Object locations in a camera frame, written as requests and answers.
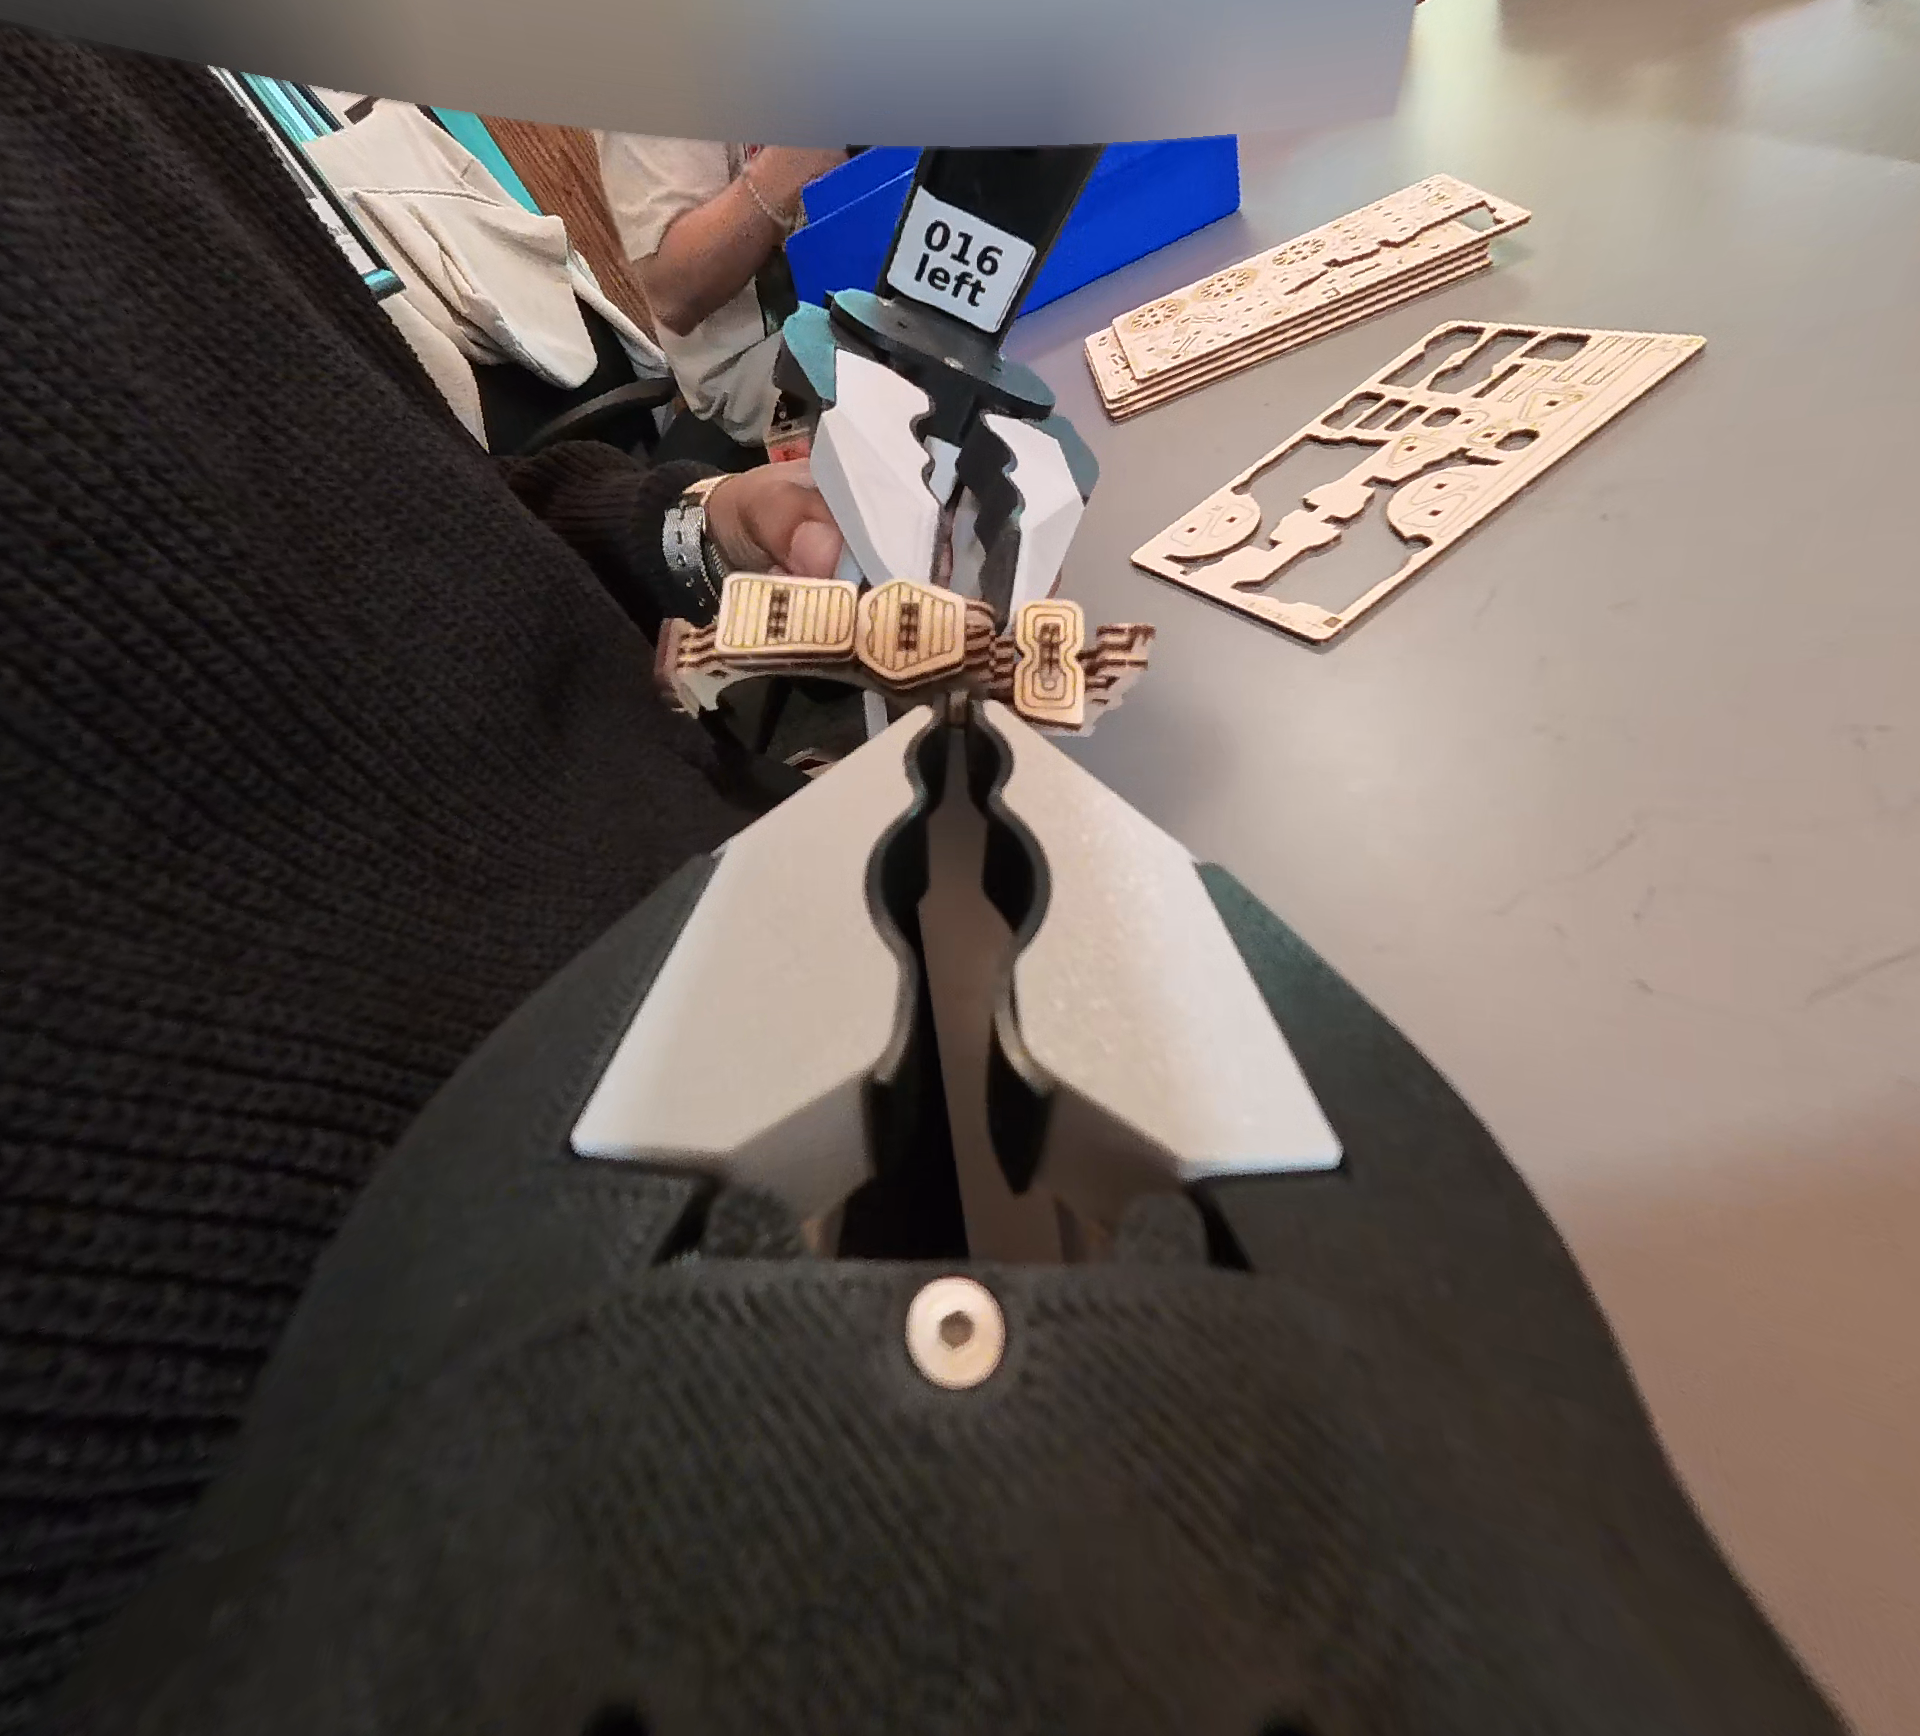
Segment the black office chair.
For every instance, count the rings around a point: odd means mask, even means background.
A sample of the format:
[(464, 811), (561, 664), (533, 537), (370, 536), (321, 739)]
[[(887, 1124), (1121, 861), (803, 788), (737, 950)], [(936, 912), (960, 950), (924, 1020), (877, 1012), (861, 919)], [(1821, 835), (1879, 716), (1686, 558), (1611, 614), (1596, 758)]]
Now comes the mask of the black office chair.
[(640, 375), (624, 338), (594, 308), (579, 308), (596, 363), (564, 389), (518, 360), (470, 363), (488, 447), (500, 460), (539, 453), (561, 442), (604, 442), (627, 453), (656, 451), (657, 411), (672, 410), (669, 374)]

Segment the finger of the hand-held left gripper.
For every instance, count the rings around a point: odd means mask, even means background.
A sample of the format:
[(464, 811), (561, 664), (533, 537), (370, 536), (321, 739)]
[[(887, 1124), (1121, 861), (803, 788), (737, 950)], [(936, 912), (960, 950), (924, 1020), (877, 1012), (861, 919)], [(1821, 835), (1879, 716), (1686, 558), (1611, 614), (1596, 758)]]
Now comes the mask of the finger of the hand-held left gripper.
[(960, 445), (960, 591), (986, 604), (1050, 600), (1097, 462), (1065, 416), (981, 411)]
[(918, 433), (932, 410), (924, 388), (847, 345), (828, 309), (783, 320), (774, 381), (776, 428), (810, 431), (810, 476), (844, 539), (839, 569), (876, 587), (895, 578), (948, 587), (946, 508)]

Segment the person's left hand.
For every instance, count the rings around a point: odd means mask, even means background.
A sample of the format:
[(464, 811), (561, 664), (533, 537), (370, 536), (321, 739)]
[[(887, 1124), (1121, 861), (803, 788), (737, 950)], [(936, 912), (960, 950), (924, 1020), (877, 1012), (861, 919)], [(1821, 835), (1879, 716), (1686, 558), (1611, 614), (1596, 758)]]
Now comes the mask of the person's left hand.
[(725, 476), (705, 496), (704, 520), (707, 541), (727, 571), (801, 578), (839, 571), (844, 531), (805, 458)]

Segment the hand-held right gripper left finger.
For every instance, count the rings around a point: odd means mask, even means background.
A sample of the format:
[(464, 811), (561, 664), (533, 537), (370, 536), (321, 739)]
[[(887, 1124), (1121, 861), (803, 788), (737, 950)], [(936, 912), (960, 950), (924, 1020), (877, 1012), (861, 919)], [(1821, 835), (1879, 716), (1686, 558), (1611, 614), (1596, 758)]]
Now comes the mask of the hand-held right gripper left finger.
[(924, 981), (948, 732), (909, 710), (717, 851), (569, 1145), (844, 1211), (853, 1254), (948, 1254)]

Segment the grey desk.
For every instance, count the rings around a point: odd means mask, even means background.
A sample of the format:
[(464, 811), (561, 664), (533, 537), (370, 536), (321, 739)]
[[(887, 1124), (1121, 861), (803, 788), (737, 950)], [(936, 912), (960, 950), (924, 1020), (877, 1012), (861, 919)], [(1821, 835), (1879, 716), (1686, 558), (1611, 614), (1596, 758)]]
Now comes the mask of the grey desk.
[[(1077, 748), (1434, 1060), (1557, 1222), (1696, 1505), (1915, 1731), (1915, 0), (1425, 0), (1398, 111), (1027, 316), (1150, 675)], [(1116, 312), (1445, 172), (1493, 271), (1124, 423)], [(1451, 318), (1702, 349), (1329, 648), (1134, 547)]]

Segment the person's left forearm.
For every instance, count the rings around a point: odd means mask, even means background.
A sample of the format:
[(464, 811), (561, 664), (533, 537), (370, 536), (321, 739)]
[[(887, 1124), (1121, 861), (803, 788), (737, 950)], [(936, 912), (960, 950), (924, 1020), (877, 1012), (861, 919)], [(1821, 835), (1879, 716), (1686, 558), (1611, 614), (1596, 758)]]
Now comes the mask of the person's left forearm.
[(661, 620), (684, 620), (669, 612), (661, 517), (689, 481), (717, 469), (698, 460), (640, 458), (604, 442), (560, 442), (503, 462), (500, 476), (647, 637), (657, 636)]

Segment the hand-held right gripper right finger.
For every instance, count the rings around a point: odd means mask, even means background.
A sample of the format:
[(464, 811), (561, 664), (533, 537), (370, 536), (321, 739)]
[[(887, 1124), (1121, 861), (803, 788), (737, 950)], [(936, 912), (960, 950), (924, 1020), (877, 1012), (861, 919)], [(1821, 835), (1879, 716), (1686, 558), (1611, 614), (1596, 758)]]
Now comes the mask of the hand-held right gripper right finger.
[(1016, 1196), (1328, 1173), (1342, 1145), (1191, 854), (1011, 710), (971, 713), (981, 889), (1009, 932), (986, 1125)]

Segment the punched wooden puzzle sheet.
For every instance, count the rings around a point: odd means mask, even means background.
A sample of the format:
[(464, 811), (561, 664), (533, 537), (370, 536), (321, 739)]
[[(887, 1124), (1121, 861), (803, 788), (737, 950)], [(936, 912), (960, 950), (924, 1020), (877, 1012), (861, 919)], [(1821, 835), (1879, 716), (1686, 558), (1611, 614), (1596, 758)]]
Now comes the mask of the punched wooden puzzle sheet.
[(1304, 643), (1349, 632), (1705, 348), (1451, 320), (1141, 541), (1130, 563)]

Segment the blue plastic bin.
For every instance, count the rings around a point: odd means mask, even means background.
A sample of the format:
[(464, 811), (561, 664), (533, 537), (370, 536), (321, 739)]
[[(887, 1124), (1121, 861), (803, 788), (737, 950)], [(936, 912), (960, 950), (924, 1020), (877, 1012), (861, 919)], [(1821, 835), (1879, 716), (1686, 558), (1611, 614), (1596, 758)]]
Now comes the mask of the blue plastic bin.
[[(823, 305), (842, 287), (871, 287), (918, 168), (913, 146), (876, 146), (810, 182), (803, 226), (783, 243), (798, 299)], [(1031, 314), (1235, 212), (1231, 133), (1110, 144), (1020, 312)]]

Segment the white jacket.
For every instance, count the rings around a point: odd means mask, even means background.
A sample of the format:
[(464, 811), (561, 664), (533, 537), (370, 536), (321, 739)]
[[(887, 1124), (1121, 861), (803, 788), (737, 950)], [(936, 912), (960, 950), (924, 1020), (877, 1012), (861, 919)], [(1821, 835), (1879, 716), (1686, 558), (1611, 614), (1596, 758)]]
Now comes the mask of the white jacket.
[(645, 308), (606, 287), (564, 218), (528, 208), (435, 115), (339, 90), (317, 98), (342, 126), (308, 151), (401, 281), (389, 320), (484, 447), (470, 366), (518, 362), (579, 385), (597, 362), (579, 308), (624, 338), (642, 378), (674, 379)]

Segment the silver wristwatch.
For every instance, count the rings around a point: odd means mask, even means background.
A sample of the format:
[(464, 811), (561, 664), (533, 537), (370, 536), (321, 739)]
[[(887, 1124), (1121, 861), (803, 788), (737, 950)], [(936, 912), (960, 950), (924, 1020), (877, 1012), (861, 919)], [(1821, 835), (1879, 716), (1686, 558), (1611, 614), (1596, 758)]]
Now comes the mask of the silver wristwatch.
[(692, 623), (715, 617), (731, 571), (707, 530), (710, 498), (725, 479), (724, 473), (694, 478), (661, 515), (659, 553), (669, 584), (669, 614)]

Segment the stack of wooden puzzle sheets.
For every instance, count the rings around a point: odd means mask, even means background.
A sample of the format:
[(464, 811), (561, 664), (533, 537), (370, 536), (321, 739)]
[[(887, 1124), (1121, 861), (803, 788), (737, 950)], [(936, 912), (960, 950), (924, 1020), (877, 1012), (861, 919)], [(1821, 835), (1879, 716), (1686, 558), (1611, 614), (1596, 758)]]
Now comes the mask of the stack of wooden puzzle sheets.
[(1435, 172), (1130, 308), (1084, 340), (1111, 422), (1305, 348), (1491, 265), (1529, 212)]

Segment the wooden puzzle model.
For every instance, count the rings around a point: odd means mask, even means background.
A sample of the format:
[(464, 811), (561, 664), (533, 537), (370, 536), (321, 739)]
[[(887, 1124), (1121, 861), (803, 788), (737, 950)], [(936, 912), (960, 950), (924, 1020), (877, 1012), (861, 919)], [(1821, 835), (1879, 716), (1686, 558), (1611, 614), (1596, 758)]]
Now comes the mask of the wooden puzzle model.
[(1151, 623), (1091, 623), (1068, 598), (1027, 600), (1000, 627), (983, 600), (924, 581), (737, 571), (712, 622), (661, 623), (656, 681), (685, 716), (713, 712), (750, 677), (798, 675), (885, 698), (992, 699), (1044, 732), (1086, 733), (1146, 672), (1154, 640)]

